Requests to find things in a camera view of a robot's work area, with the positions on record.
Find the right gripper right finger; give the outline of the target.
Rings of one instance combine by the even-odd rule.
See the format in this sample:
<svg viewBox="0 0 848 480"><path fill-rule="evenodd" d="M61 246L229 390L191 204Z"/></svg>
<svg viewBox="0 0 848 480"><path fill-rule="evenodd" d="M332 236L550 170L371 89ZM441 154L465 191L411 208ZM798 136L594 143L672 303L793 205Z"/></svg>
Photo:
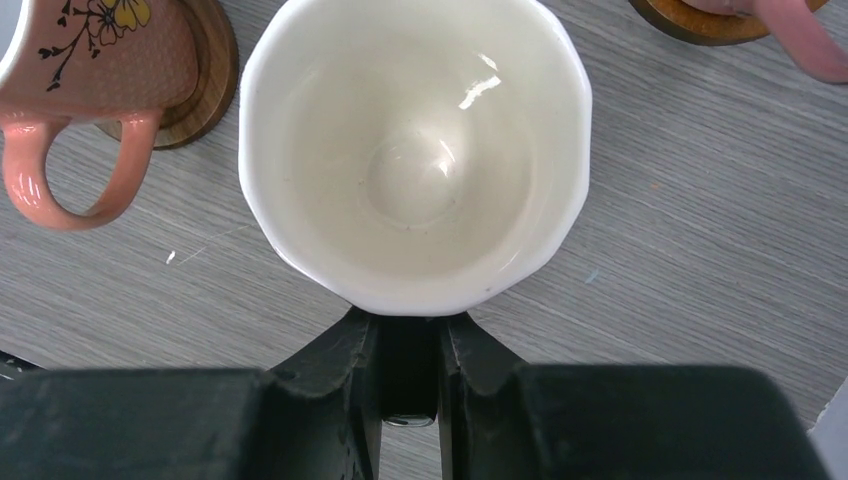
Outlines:
<svg viewBox="0 0 848 480"><path fill-rule="evenodd" d="M736 366L531 364L435 324L448 479L824 479L794 410Z"/></svg>

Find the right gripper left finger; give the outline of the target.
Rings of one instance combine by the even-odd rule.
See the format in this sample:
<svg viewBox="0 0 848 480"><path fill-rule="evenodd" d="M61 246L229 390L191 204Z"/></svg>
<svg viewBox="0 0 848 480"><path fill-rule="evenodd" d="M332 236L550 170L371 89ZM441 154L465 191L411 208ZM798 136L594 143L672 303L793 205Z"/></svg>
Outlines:
<svg viewBox="0 0 848 480"><path fill-rule="evenodd" d="M371 479L378 325L358 309L271 370L93 369L1 385L5 479Z"/></svg>

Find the black mug white inside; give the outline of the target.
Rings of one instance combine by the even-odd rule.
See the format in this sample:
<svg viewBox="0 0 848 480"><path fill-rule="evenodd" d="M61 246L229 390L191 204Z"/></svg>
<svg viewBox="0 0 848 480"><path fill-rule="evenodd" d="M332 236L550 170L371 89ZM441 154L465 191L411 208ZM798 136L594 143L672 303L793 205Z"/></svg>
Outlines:
<svg viewBox="0 0 848 480"><path fill-rule="evenodd" d="M287 1L242 75L239 181L278 256L335 295L463 313L561 247L592 108L538 1Z"/></svg>

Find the dark wooden coaster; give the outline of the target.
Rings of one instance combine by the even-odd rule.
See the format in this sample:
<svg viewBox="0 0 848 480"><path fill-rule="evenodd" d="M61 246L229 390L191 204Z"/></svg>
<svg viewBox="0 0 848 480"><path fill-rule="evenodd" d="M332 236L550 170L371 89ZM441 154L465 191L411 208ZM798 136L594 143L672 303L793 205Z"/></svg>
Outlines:
<svg viewBox="0 0 848 480"><path fill-rule="evenodd" d="M238 49L217 1L87 1L67 8L78 35L47 95L56 116L93 123L127 150L184 146L233 99Z"/></svg>

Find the pink mug white inside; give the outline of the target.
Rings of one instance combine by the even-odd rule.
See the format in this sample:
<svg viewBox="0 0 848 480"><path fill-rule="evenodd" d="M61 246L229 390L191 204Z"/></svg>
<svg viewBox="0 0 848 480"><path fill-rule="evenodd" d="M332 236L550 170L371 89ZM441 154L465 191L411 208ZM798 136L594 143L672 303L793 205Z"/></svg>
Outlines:
<svg viewBox="0 0 848 480"><path fill-rule="evenodd" d="M164 112L198 81L192 32L176 1L5 1L1 5L2 178L18 211L56 230L119 217L148 169ZM116 120L120 150L83 213L47 180L47 155L69 124Z"/></svg>

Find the ridged wooden coaster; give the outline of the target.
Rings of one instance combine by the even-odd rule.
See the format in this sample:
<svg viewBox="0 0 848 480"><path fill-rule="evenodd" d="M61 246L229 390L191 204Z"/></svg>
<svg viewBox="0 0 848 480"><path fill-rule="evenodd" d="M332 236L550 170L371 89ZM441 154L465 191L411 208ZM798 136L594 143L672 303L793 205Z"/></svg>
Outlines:
<svg viewBox="0 0 848 480"><path fill-rule="evenodd" d="M677 40L700 46L729 46L755 41L770 33L753 17L716 15L678 0L630 0L650 25Z"/></svg>

